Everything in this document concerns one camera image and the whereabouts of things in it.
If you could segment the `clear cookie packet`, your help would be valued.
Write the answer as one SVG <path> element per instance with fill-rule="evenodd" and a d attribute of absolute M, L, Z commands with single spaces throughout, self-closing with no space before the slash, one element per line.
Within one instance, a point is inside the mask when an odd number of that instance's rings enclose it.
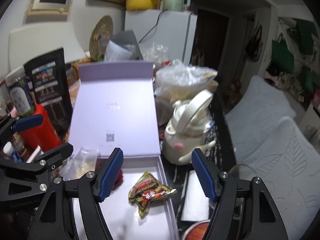
<path fill-rule="evenodd" d="M 87 172 L 95 171 L 99 156 L 98 150 L 89 150 L 82 147 L 68 158 L 67 163 L 61 168 L 59 175 L 64 181 L 80 179 Z"/>

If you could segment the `red gold snack packet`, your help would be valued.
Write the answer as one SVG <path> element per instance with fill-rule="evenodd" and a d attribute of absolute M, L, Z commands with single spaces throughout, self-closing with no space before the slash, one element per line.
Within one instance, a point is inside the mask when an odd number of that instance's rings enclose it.
<path fill-rule="evenodd" d="M 162 184 L 152 173 L 145 171 L 130 189 L 128 199 L 131 204 L 137 204 L 139 216 L 142 218 L 152 202 L 167 199 L 176 193 L 175 188 Z"/>

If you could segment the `red fluffy scrunchie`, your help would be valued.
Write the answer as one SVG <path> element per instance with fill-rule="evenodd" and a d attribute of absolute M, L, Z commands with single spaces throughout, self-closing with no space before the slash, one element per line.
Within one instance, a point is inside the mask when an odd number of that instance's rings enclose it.
<path fill-rule="evenodd" d="M 123 181 L 122 163 L 118 161 L 101 161 L 97 166 L 97 189 L 100 194 L 110 194 Z"/>

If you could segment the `red canister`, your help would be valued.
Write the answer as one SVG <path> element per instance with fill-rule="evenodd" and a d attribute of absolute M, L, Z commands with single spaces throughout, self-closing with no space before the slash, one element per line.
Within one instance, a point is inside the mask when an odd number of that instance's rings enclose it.
<path fill-rule="evenodd" d="M 35 112 L 33 115 L 37 114 L 43 116 L 42 125 L 21 132 L 20 135 L 32 150 L 35 150 L 37 146 L 40 146 L 43 152 L 48 152 L 60 146 L 62 142 L 53 127 L 46 110 L 40 104 L 35 105 Z"/>

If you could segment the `dark tea jar white lid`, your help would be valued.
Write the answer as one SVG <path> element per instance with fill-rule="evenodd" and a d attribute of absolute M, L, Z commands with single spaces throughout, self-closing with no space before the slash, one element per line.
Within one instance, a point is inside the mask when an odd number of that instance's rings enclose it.
<path fill-rule="evenodd" d="M 35 111 L 35 103 L 25 73 L 10 73 L 5 77 L 5 81 L 11 101 L 19 116 L 31 116 Z"/>

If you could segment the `white paper roll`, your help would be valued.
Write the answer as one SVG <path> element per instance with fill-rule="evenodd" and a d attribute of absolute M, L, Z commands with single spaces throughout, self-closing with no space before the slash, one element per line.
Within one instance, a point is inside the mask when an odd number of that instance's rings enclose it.
<path fill-rule="evenodd" d="M 209 198 L 203 192 L 194 170 L 188 177 L 187 192 L 181 215 L 181 221 L 199 222 L 209 218 Z"/>

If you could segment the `black snack pouch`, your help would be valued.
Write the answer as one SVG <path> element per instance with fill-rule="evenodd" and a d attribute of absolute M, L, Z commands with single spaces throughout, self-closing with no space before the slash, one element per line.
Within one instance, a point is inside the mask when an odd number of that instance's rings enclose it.
<path fill-rule="evenodd" d="M 64 49 L 40 55 L 24 65 L 36 103 L 44 107 L 59 136 L 70 127 L 73 113 L 66 75 Z"/>

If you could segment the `cream cartoon water bottle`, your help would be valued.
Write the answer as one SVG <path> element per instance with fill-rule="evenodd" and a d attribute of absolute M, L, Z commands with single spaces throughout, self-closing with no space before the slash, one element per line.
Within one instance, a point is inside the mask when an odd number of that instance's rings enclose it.
<path fill-rule="evenodd" d="M 215 125 L 209 112 L 213 93 L 204 89 L 189 100 L 174 104 L 172 118 L 164 131 L 162 153 L 175 165 L 191 163 L 191 153 L 200 148 L 204 153 L 216 144 L 210 132 Z"/>

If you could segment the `red apple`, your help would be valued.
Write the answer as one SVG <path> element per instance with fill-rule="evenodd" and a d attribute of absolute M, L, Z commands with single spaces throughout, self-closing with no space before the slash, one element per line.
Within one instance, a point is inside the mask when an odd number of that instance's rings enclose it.
<path fill-rule="evenodd" d="M 193 226 L 191 230 L 187 233 L 185 240 L 201 240 L 206 233 L 209 222 L 203 222 Z"/>

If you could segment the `grey leaf pattern cushion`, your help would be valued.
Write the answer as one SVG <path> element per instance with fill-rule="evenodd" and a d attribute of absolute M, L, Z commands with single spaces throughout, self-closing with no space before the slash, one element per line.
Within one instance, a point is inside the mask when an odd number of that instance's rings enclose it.
<path fill-rule="evenodd" d="M 255 75 L 242 99 L 225 115 L 225 120 L 229 130 L 238 133 L 275 125 L 283 116 L 296 117 L 285 93 Z"/>

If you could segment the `white foam board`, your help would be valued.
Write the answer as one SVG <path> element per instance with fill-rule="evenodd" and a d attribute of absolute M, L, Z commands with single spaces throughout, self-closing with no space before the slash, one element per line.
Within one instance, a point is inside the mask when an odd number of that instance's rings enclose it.
<path fill-rule="evenodd" d="M 87 57 L 71 22 L 28 24 L 15 29 L 9 34 L 8 64 L 10 70 L 59 48 L 64 49 L 66 63 Z"/>

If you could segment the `clear plastic food bag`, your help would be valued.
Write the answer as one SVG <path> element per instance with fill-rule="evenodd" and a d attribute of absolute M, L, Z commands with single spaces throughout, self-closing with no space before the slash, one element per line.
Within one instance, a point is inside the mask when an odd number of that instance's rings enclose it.
<path fill-rule="evenodd" d="M 217 76 L 217 71 L 201 66 L 186 66 L 176 59 L 170 66 L 155 74 L 155 104 L 157 123 L 166 124 L 172 117 L 174 103 L 192 99 L 206 89 Z"/>

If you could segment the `woven round mat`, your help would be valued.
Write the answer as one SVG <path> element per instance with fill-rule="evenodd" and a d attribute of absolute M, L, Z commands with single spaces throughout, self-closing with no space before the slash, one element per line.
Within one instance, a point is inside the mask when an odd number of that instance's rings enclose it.
<path fill-rule="evenodd" d="M 113 34 L 113 20 L 110 15 L 103 16 L 95 25 L 89 40 L 89 53 L 93 61 L 99 61 L 104 54 L 102 42 Z"/>

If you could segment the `green tote bag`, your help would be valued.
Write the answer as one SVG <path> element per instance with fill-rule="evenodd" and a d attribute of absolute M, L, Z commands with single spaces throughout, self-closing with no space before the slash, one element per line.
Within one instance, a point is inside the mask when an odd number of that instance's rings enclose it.
<path fill-rule="evenodd" d="M 287 46 L 273 40 L 271 62 L 280 67 L 282 72 L 292 74 L 295 68 L 295 59 Z"/>

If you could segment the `wall intercom monitor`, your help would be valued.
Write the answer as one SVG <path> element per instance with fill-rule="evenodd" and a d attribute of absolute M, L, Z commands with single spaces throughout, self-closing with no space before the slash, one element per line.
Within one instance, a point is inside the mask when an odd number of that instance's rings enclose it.
<path fill-rule="evenodd" d="M 73 0 L 31 0 L 27 15 L 69 15 Z"/>

